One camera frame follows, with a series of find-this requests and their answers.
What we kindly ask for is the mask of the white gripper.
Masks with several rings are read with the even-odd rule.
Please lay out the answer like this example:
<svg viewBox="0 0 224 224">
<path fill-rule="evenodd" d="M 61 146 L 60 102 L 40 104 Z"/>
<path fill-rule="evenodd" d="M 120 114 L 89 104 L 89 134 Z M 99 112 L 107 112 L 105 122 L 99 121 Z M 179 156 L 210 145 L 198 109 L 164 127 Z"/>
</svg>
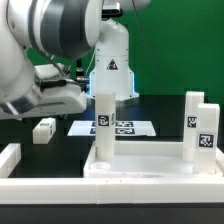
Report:
<svg viewBox="0 0 224 224">
<path fill-rule="evenodd" d="M 82 113 L 86 107 L 85 92 L 78 85 L 69 83 L 64 87 L 45 89 L 40 103 L 28 112 L 13 115 L 0 109 L 0 120 Z"/>
</svg>

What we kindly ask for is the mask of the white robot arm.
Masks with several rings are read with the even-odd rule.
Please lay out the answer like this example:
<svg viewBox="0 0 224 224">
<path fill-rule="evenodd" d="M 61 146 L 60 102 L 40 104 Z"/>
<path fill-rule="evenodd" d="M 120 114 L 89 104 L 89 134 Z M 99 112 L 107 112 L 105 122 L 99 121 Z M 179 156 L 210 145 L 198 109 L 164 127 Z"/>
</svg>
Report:
<svg viewBox="0 0 224 224">
<path fill-rule="evenodd" d="M 68 60 L 95 47 L 104 15 L 144 8 L 151 0 L 0 0 L 0 120 L 81 113 L 87 98 L 76 81 L 45 81 L 27 50 Z"/>
</svg>

